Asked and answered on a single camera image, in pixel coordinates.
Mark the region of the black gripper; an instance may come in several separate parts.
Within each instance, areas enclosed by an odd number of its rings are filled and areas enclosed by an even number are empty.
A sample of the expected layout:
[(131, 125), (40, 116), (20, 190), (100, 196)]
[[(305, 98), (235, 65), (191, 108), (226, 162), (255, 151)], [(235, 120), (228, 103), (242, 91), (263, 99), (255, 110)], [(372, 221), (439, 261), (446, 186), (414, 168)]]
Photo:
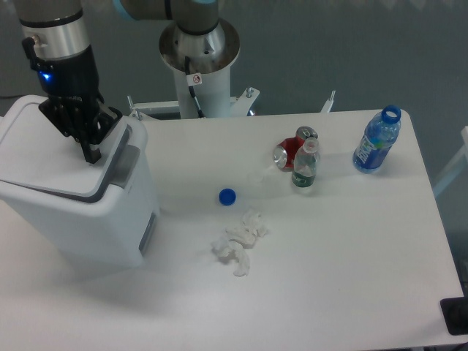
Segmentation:
[[(85, 113), (98, 112), (93, 120), (93, 144), (100, 144), (123, 114), (114, 107), (99, 104), (103, 98), (99, 92), (99, 76), (92, 47), (66, 58), (42, 59), (34, 51), (33, 38), (25, 38), (22, 46), (31, 69), (37, 72), (41, 87), (48, 96), (79, 102)], [(91, 147), (80, 108), (48, 98), (39, 105), (39, 111), (63, 136), (72, 137), (80, 144), (88, 163), (94, 164), (101, 158), (99, 148)]]

